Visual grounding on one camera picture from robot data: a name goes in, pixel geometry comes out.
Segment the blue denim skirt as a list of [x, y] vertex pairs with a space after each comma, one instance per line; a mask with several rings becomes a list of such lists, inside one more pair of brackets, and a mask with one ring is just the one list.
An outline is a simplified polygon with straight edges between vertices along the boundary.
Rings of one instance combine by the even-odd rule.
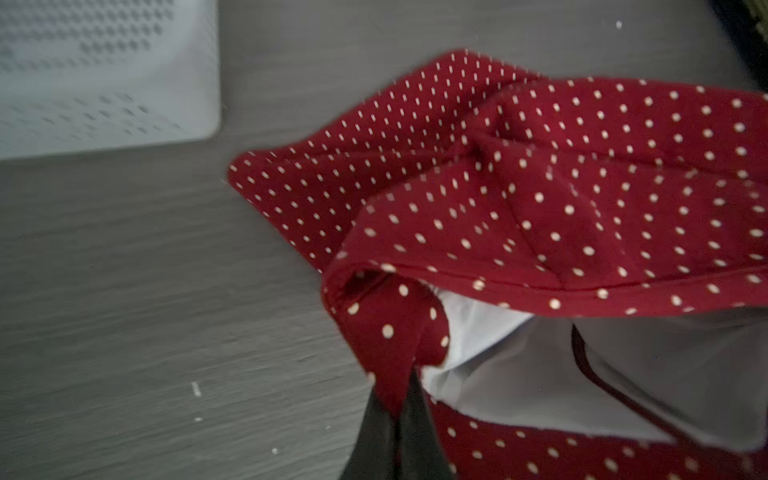
[[713, 11], [758, 86], [767, 91], [767, 0], [712, 0]]

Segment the red polka dot skirt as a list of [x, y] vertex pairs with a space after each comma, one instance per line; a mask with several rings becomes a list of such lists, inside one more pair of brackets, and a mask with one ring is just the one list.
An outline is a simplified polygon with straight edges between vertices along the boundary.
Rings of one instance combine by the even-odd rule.
[[767, 475], [767, 97], [467, 50], [232, 187], [454, 479]]

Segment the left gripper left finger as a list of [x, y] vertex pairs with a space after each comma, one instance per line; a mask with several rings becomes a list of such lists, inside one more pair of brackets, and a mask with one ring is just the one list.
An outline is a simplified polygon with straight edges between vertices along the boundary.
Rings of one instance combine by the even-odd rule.
[[368, 398], [341, 480], [393, 480], [398, 476], [398, 424], [375, 391]]

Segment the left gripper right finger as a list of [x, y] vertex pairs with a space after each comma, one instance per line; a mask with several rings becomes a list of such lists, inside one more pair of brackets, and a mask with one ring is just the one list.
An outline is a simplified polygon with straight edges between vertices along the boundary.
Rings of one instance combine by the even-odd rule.
[[399, 427], [400, 467], [398, 479], [453, 480], [449, 462], [422, 390], [419, 377], [412, 371], [403, 403]]

